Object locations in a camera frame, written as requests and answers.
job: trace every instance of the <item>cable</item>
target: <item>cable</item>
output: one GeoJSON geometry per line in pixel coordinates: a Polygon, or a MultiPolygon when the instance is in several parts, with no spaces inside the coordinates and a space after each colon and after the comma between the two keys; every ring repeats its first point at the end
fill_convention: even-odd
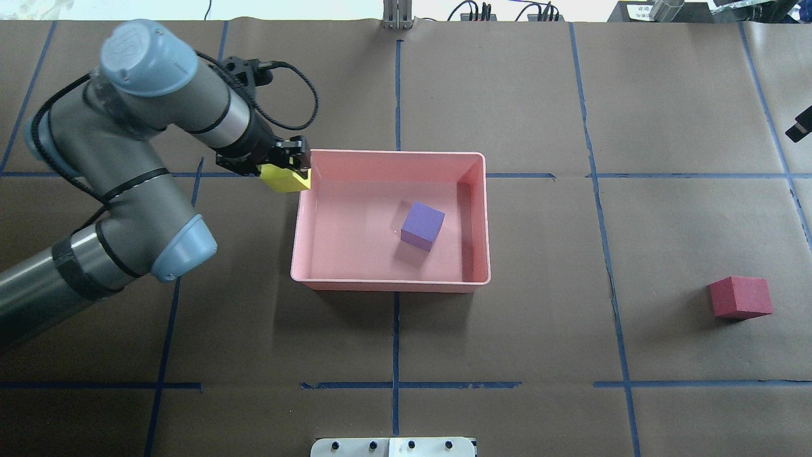
{"type": "Polygon", "coordinates": [[[518,22],[519,19],[521,19],[521,15],[523,15],[525,13],[525,11],[527,11],[527,9],[530,8],[530,7],[537,7],[538,8],[538,15],[539,16],[542,15],[542,5],[541,5],[541,3],[530,3],[526,7],[522,8],[521,11],[519,11],[519,15],[516,16],[516,18],[513,20],[513,22],[518,22]]]}
{"type": "Polygon", "coordinates": [[[84,230],[87,227],[90,227],[91,225],[93,225],[94,222],[98,220],[98,218],[102,217],[102,215],[105,212],[107,212],[107,206],[99,208],[98,211],[94,212],[93,215],[90,216],[90,219],[86,220],[84,224],[82,224],[82,226],[79,227],[78,229],[74,230],[73,233],[79,232],[80,230],[84,230]]]}
{"type": "Polygon", "coordinates": [[[513,20],[513,22],[517,22],[519,19],[521,19],[521,15],[524,14],[524,12],[527,11],[527,9],[530,8],[530,7],[538,8],[538,14],[536,15],[536,21],[546,20],[546,18],[548,16],[548,13],[549,13],[549,17],[550,17],[551,20],[553,19],[553,15],[556,15],[556,16],[559,15],[558,7],[556,7],[552,3],[526,2],[525,0],[513,0],[513,1],[514,2],[521,2],[521,3],[528,3],[529,4],[526,7],[522,8],[521,11],[519,11],[519,15],[516,16],[516,18],[513,20]]]}
{"type": "Polygon", "coordinates": [[[31,139],[34,143],[34,147],[37,148],[37,152],[40,153],[42,160],[44,160],[52,170],[57,172],[63,179],[65,179],[65,181],[71,183],[71,185],[95,198],[97,201],[99,201],[99,203],[107,207],[108,203],[101,195],[97,194],[96,191],[90,189],[87,185],[79,182],[79,180],[71,176],[67,170],[62,168],[61,165],[56,163],[54,158],[51,157],[45,150],[45,147],[42,145],[42,141],[40,140],[40,122],[42,122],[42,118],[45,116],[45,113],[50,111],[54,103],[56,103],[60,98],[64,97],[67,93],[71,92],[73,89],[76,89],[87,81],[90,81],[90,75],[85,73],[69,85],[60,89],[56,94],[52,95],[45,103],[42,104],[31,121],[31,139]]]}
{"type": "Polygon", "coordinates": [[[457,5],[456,8],[454,8],[451,11],[451,14],[448,15],[448,19],[446,19],[446,22],[451,20],[451,18],[454,17],[454,13],[456,13],[456,11],[459,10],[465,3],[468,3],[469,7],[471,7],[471,5],[473,5],[473,9],[475,11],[475,12],[474,11],[471,12],[471,16],[470,16],[469,20],[474,20],[474,17],[479,17],[479,5],[477,5],[477,3],[474,0],[463,0],[462,3],[457,5]]]}
{"type": "Polygon", "coordinates": [[[479,16],[479,20],[490,20],[490,9],[492,6],[490,3],[482,2],[482,14],[479,16]]]}
{"type": "Polygon", "coordinates": [[[313,87],[313,83],[311,83],[310,80],[307,79],[307,76],[305,76],[305,74],[302,73],[299,70],[299,68],[296,68],[296,67],[294,67],[293,65],[291,65],[290,63],[287,63],[287,62],[273,62],[271,64],[270,68],[269,68],[269,69],[274,69],[274,68],[282,67],[282,68],[287,68],[287,69],[291,70],[299,78],[301,78],[302,81],[304,81],[304,83],[308,86],[308,88],[310,88],[310,92],[313,93],[313,113],[310,115],[310,119],[308,119],[307,122],[305,122],[302,125],[287,125],[287,124],[282,124],[281,122],[277,121],[276,119],[273,119],[267,113],[265,113],[265,111],[262,110],[262,108],[259,106],[259,103],[257,103],[257,100],[254,99],[254,97],[252,97],[251,94],[246,90],[243,83],[240,82],[240,80],[236,79],[234,76],[232,76],[229,73],[229,71],[217,59],[215,59],[214,57],[208,56],[206,54],[203,54],[200,51],[196,51],[196,52],[197,52],[198,57],[200,57],[201,59],[204,59],[204,60],[208,61],[209,63],[211,63],[212,65],[214,65],[220,71],[220,76],[223,78],[224,81],[226,81],[226,84],[228,84],[229,87],[231,87],[233,90],[235,90],[235,91],[239,92],[240,94],[242,94],[245,97],[246,100],[249,100],[250,103],[251,103],[251,106],[253,107],[253,109],[256,110],[263,118],[265,118],[265,120],[272,123],[273,125],[276,125],[277,127],[280,127],[280,128],[284,128],[286,130],[304,130],[307,127],[309,127],[315,121],[316,115],[318,115],[318,93],[316,92],[316,88],[313,87]]]}

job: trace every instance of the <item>red cube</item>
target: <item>red cube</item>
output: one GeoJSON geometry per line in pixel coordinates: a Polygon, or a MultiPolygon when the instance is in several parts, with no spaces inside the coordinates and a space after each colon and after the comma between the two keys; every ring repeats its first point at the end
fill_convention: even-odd
{"type": "Polygon", "coordinates": [[[730,276],[709,287],[716,317],[745,320],[772,314],[770,290],[765,279],[730,276]]]}

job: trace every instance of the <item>purple cube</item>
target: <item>purple cube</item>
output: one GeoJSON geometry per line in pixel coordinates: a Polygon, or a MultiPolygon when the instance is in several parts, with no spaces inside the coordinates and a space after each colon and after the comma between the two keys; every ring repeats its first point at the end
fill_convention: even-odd
{"type": "Polygon", "coordinates": [[[400,240],[423,250],[431,250],[445,217],[442,211],[415,202],[400,230],[400,240]]]}

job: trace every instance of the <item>plastic bin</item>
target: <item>plastic bin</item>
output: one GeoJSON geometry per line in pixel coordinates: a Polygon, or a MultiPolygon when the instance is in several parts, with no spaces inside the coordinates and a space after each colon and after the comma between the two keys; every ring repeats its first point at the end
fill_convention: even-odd
{"type": "Polygon", "coordinates": [[[313,150],[291,277],[320,290],[472,292],[490,281],[485,157],[313,150]],[[400,240],[418,201],[446,214],[431,252],[400,240]]]}

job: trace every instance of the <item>blue tape line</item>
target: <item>blue tape line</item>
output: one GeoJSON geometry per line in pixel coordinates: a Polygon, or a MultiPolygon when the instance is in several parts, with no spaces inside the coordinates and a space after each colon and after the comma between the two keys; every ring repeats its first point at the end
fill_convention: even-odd
{"type": "Polygon", "coordinates": [[[400,435],[400,292],[394,293],[392,317],[392,436],[400,435]]]}
{"type": "Polygon", "coordinates": [[[391,389],[391,382],[319,382],[316,385],[310,385],[306,382],[301,383],[302,390],[321,390],[321,389],[391,389]]]}
{"type": "Polygon", "coordinates": [[[154,382],[0,382],[0,389],[154,389],[154,382]]]}
{"type": "MultiPolygon", "coordinates": [[[[319,382],[301,383],[302,390],[371,390],[393,389],[394,382],[319,382]]],[[[464,381],[464,382],[398,382],[398,389],[515,389],[519,381],[464,381]]]]}
{"type": "Polygon", "coordinates": [[[784,179],[782,173],[598,173],[598,178],[784,179]]]}
{"type": "Polygon", "coordinates": [[[551,178],[555,179],[552,173],[486,173],[489,178],[551,178]]]}
{"type": "MultiPolygon", "coordinates": [[[[172,176],[176,178],[196,178],[198,176],[197,172],[177,172],[172,173],[172,176]]],[[[200,177],[203,178],[245,178],[249,176],[242,176],[232,172],[205,172],[200,173],[200,177]]]]}
{"type": "Polygon", "coordinates": [[[192,190],[192,206],[197,205],[197,192],[201,188],[201,178],[203,177],[203,161],[205,157],[201,157],[201,161],[197,164],[197,173],[195,173],[195,186],[192,190]]]}
{"type": "MultiPolygon", "coordinates": [[[[81,389],[124,389],[124,390],[151,390],[155,389],[157,383],[154,382],[87,382],[87,381],[0,381],[0,390],[81,390],[81,389]]],[[[203,385],[200,382],[173,382],[165,384],[164,389],[175,390],[200,390],[203,385]]]]}
{"type": "Polygon", "coordinates": [[[203,393],[203,384],[200,382],[165,382],[161,384],[162,389],[170,389],[170,390],[197,390],[201,394],[203,393]]]}
{"type": "Polygon", "coordinates": [[[403,42],[395,43],[395,150],[400,150],[400,44],[403,42]]]}
{"type": "Polygon", "coordinates": [[[51,39],[54,37],[54,30],[56,30],[56,21],[51,21],[51,27],[48,30],[48,37],[45,38],[45,44],[42,46],[40,58],[37,60],[37,66],[34,68],[34,74],[31,76],[31,82],[28,83],[28,90],[25,91],[25,97],[23,97],[23,104],[19,108],[17,120],[14,122],[14,127],[11,129],[11,136],[8,139],[8,145],[6,145],[6,153],[3,154],[2,161],[0,161],[0,173],[6,169],[6,163],[8,163],[8,158],[11,155],[11,148],[14,146],[14,141],[17,138],[19,125],[23,123],[23,116],[25,115],[26,108],[28,108],[28,101],[31,99],[31,93],[34,91],[34,84],[37,83],[37,77],[40,75],[42,63],[45,61],[45,55],[48,54],[51,39]]]}
{"type": "Polygon", "coordinates": [[[220,35],[220,50],[217,51],[217,60],[222,60],[222,52],[226,49],[226,36],[228,36],[228,21],[222,23],[222,34],[220,35]]]}
{"type": "Polygon", "coordinates": [[[603,261],[606,264],[609,275],[609,286],[611,287],[611,305],[615,312],[615,335],[617,336],[617,351],[620,356],[620,370],[623,373],[624,392],[626,394],[626,410],[628,413],[628,426],[632,434],[632,446],[635,457],[640,457],[640,440],[637,436],[637,419],[634,415],[634,401],[632,400],[632,387],[629,384],[628,363],[626,361],[626,348],[623,339],[623,327],[620,323],[620,309],[617,304],[617,293],[615,291],[615,273],[612,271],[611,255],[609,253],[609,239],[607,236],[606,224],[603,219],[603,206],[601,205],[600,187],[598,184],[598,170],[595,165],[595,154],[592,148],[592,138],[590,131],[586,127],[586,100],[584,97],[584,84],[581,78],[581,64],[578,59],[578,46],[575,38],[575,27],[569,24],[569,36],[572,42],[572,60],[575,63],[575,78],[578,84],[578,97],[581,100],[581,118],[584,124],[584,138],[586,148],[590,152],[590,171],[592,176],[592,189],[595,194],[595,207],[598,209],[598,226],[601,231],[601,244],[603,245],[603,261]]]}
{"type": "Polygon", "coordinates": [[[801,200],[798,199],[798,192],[795,190],[795,182],[793,182],[792,175],[789,172],[787,158],[786,156],[784,156],[784,148],[781,146],[781,141],[779,141],[778,139],[778,133],[775,131],[775,124],[772,121],[770,107],[767,106],[767,100],[764,98],[764,92],[762,91],[761,81],[758,79],[756,67],[753,64],[753,55],[750,53],[750,45],[747,42],[747,33],[745,33],[745,26],[741,22],[739,23],[739,34],[741,35],[741,44],[745,47],[745,55],[747,56],[747,66],[750,68],[750,75],[753,76],[753,83],[755,83],[756,85],[758,100],[761,102],[762,109],[764,110],[764,115],[767,117],[767,125],[770,127],[770,135],[772,135],[772,141],[773,143],[775,143],[775,150],[778,151],[778,158],[781,162],[781,168],[784,170],[784,176],[787,178],[787,185],[789,185],[789,193],[793,196],[793,202],[795,203],[795,211],[798,213],[798,218],[801,220],[801,228],[804,231],[804,237],[806,237],[806,245],[807,247],[809,247],[810,251],[812,251],[812,234],[810,234],[809,224],[807,224],[806,222],[806,215],[804,215],[804,210],[801,207],[801,200]]]}
{"type": "MultiPolygon", "coordinates": [[[[812,387],[812,381],[793,381],[787,379],[741,379],[741,380],[703,380],[703,381],[632,381],[632,387],[666,388],[666,387],[812,387]]],[[[619,389],[624,386],[621,381],[598,381],[593,383],[596,389],[619,389]]]]}
{"type": "Polygon", "coordinates": [[[401,382],[401,389],[515,389],[518,381],[478,382],[401,382]]]}
{"type": "Polygon", "coordinates": [[[4,172],[4,177],[10,178],[56,178],[60,177],[55,172],[4,172]]]}
{"type": "Polygon", "coordinates": [[[169,322],[166,324],[166,337],[163,342],[163,352],[161,353],[161,367],[158,369],[158,382],[155,386],[155,397],[153,399],[152,415],[149,417],[149,431],[147,432],[147,443],[144,448],[144,456],[149,457],[152,454],[153,440],[155,438],[155,428],[158,425],[158,412],[161,409],[161,396],[163,391],[163,380],[166,377],[166,363],[169,361],[169,348],[172,343],[172,333],[175,330],[175,316],[178,311],[178,301],[180,300],[180,282],[183,278],[178,278],[175,281],[175,292],[172,294],[172,306],[169,310],[169,322]]]}

